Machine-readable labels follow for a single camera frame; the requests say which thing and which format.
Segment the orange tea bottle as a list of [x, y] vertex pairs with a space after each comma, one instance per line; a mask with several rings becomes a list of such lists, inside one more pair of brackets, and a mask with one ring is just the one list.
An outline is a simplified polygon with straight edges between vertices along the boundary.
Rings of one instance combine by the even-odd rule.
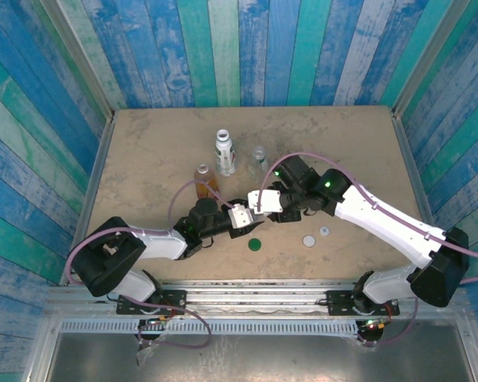
[[198, 199], [204, 197], [210, 197], [216, 200], [217, 198], [210, 192], [212, 189], [215, 192], [219, 191], [217, 178], [215, 172], [207, 165], [200, 164], [197, 166], [194, 171], [194, 180], [197, 181], [195, 184], [196, 194]]

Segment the small controller circuit board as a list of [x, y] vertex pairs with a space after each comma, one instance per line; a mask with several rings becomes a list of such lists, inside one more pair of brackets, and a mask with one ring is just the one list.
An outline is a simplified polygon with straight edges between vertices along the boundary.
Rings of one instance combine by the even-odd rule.
[[171, 317], [160, 316], [157, 318], [147, 318], [139, 320], [139, 329], [161, 331], [171, 321]]
[[391, 322], [391, 318], [367, 318], [358, 320], [357, 326], [360, 330], [377, 330], [385, 328]]

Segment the aluminium table side rail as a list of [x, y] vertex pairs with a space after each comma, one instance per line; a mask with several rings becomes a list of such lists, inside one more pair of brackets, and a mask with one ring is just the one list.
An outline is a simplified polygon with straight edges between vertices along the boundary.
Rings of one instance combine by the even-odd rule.
[[82, 210], [76, 225], [76, 231], [74, 232], [74, 236], [72, 238], [72, 243], [69, 249], [70, 251], [86, 237], [93, 206], [95, 204], [96, 195], [100, 185], [100, 179], [104, 171], [104, 165], [108, 156], [109, 146], [111, 144], [113, 131], [116, 125], [116, 116], [117, 113], [114, 112], [105, 123], [103, 134], [100, 139], [100, 145], [96, 153], [95, 162], [92, 167], [92, 173], [88, 181], [88, 188], [84, 197]]
[[420, 174], [417, 170], [416, 162], [410, 149], [406, 131], [402, 124], [402, 119], [396, 116], [393, 112], [390, 113], [390, 117], [422, 221], [429, 225], [437, 226], [429, 207], [429, 202], [425, 194]]

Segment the small clear bottle green label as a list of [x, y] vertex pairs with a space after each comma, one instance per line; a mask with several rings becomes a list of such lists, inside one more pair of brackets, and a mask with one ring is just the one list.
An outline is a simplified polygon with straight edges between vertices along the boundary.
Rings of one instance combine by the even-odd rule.
[[250, 156], [249, 172], [252, 176], [265, 175], [268, 170], [268, 161], [266, 150], [263, 146], [257, 146], [253, 149]]

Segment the black round disc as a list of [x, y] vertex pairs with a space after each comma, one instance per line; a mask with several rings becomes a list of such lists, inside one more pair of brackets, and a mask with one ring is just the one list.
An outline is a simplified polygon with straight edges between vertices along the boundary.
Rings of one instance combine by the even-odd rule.
[[365, 346], [375, 346], [383, 335], [383, 329], [362, 329], [357, 332], [358, 340]]

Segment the clear plastic bag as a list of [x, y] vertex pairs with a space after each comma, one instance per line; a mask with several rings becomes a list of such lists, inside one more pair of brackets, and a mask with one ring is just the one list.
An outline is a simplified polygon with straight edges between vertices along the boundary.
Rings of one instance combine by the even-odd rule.
[[159, 333], [139, 331], [136, 337], [139, 345], [136, 353], [136, 364], [139, 368], [142, 368], [158, 352], [161, 342], [168, 340], [168, 334], [164, 331]]

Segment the steel sheet panel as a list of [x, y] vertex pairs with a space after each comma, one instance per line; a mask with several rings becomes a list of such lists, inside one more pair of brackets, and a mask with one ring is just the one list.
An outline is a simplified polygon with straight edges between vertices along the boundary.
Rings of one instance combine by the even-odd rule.
[[161, 346], [142, 367], [123, 334], [64, 334], [48, 382], [472, 382], [454, 329], [417, 325], [367, 348], [338, 337], [216, 336], [200, 350]]

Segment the white bottle with green label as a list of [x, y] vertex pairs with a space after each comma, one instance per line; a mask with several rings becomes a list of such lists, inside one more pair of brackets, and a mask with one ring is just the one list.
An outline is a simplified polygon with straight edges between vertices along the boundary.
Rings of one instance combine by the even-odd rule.
[[231, 176], [236, 172], [236, 153], [233, 141], [226, 129], [216, 133], [215, 154], [217, 170], [220, 175]]

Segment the aluminium corner post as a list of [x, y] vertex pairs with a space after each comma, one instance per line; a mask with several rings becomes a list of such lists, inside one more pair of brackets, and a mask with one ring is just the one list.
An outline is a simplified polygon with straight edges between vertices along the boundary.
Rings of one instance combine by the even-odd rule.
[[75, 29], [70, 25], [69, 17], [63, 10], [61, 0], [40, 0], [42, 7], [48, 14], [55, 30], [59, 33], [61, 40], [64, 42], [66, 49], [73, 58], [76, 66], [87, 84], [89, 91], [92, 93], [100, 111], [106, 119], [113, 116], [113, 110], [108, 102], [108, 98], [104, 93], [103, 87], [95, 74], [87, 53], [76, 35]]
[[477, 6], [478, 0], [429, 1], [382, 96], [394, 118], [403, 116], [461, 18]]

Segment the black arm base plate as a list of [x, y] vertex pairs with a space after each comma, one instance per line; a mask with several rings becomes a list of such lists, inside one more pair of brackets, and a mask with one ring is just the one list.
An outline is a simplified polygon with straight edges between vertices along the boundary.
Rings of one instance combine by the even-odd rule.
[[377, 304], [365, 294], [349, 290], [331, 290], [326, 293], [328, 313], [331, 316], [398, 316], [398, 301]]
[[[186, 291], [185, 290], [164, 290], [156, 291], [151, 297], [149, 297], [145, 303], [164, 305], [164, 306], [176, 306], [179, 308], [186, 307]], [[118, 315], [181, 315], [182, 311], [170, 310], [167, 308], [153, 308], [147, 306], [141, 306], [130, 299], [125, 298], [123, 295], [118, 297], [116, 306], [116, 313]]]

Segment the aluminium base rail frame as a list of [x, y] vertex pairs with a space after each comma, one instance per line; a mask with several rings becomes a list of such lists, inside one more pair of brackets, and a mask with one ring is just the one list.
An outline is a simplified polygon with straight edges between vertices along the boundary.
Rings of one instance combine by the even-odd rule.
[[[323, 301], [331, 290], [350, 290], [348, 280], [186, 280], [167, 283], [167, 290], [184, 290], [186, 308], [204, 318], [324, 318]], [[49, 289], [46, 309], [68, 317], [112, 316], [116, 304], [93, 297], [83, 286]]]

